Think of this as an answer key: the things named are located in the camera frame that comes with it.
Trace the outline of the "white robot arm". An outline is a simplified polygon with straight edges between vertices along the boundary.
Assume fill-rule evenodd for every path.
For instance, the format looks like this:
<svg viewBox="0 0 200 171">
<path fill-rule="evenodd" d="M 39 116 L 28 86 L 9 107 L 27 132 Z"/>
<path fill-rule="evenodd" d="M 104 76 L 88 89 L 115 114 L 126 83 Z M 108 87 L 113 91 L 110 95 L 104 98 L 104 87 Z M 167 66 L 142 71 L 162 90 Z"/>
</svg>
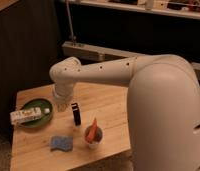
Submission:
<svg viewBox="0 0 200 171">
<path fill-rule="evenodd" d="M 54 98 L 64 105 L 78 82 L 127 89 L 134 171 L 200 171 L 200 85 L 184 58 L 142 55 L 83 65 L 69 57 L 49 75 Z"/>
</svg>

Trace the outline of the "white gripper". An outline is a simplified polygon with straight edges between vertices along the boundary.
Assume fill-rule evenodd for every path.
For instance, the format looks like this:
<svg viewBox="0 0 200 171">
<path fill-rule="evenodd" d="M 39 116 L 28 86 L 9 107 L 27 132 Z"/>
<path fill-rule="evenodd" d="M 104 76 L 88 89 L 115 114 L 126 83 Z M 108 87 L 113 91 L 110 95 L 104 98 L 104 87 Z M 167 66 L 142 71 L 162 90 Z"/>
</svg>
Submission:
<svg viewBox="0 0 200 171">
<path fill-rule="evenodd" d="M 55 102 L 58 104 L 58 112 L 64 112 L 67 108 L 66 105 L 68 105 L 73 98 L 73 87 L 55 85 L 53 87 L 53 96 Z"/>
</svg>

